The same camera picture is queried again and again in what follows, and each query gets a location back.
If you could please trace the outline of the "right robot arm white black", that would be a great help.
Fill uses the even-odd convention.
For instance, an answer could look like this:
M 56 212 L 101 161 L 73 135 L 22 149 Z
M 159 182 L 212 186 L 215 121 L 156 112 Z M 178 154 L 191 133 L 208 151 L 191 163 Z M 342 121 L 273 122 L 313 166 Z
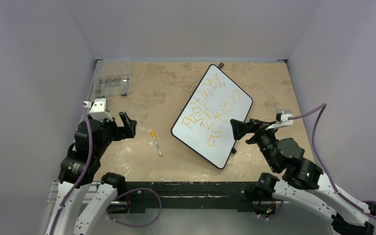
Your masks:
M 292 125 L 293 120 L 291 115 L 281 115 L 273 122 L 230 121 L 235 140 L 253 134 L 246 143 L 259 147 L 272 171 L 260 175 L 256 195 L 319 211 L 340 235 L 372 235 L 375 227 L 369 218 L 376 215 L 376 203 L 357 200 L 335 185 L 324 169 L 304 157 L 305 150 L 293 138 L 276 138 L 277 130 Z

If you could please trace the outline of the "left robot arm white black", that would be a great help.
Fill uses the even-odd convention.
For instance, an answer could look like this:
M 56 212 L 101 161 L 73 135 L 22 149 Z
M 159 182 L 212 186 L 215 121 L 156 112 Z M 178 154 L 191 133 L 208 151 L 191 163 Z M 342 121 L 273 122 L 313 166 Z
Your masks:
M 134 138 L 138 122 L 120 112 L 123 126 L 116 121 L 97 120 L 84 115 L 74 134 L 74 142 L 60 164 L 56 203 L 46 229 L 47 235 L 71 235 L 83 199 L 101 166 L 100 159 L 114 141 Z

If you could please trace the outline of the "white board marker pen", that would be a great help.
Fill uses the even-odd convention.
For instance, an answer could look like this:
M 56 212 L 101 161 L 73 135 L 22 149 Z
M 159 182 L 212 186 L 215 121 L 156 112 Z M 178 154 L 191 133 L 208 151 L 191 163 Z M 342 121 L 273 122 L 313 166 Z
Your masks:
M 161 152 L 161 149 L 160 149 L 159 143 L 158 143 L 157 138 L 156 138 L 155 136 L 153 136 L 153 140 L 154 140 L 154 143 L 155 143 L 155 145 L 156 145 L 156 149 L 157 149 L 157 151 L 158 151 L 159 156 L 162 157 L 163 154 L 162 154 L 162 152 Z

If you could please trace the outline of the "white whiteboard black frame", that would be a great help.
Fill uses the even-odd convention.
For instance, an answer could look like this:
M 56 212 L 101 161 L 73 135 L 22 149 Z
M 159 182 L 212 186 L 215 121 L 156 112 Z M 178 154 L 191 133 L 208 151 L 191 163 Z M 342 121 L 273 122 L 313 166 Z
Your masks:
M 253 99 L 212 64 L 171 127 L 171 134 L 218 169 L 235 145 L 231 119 L 244 121 Z

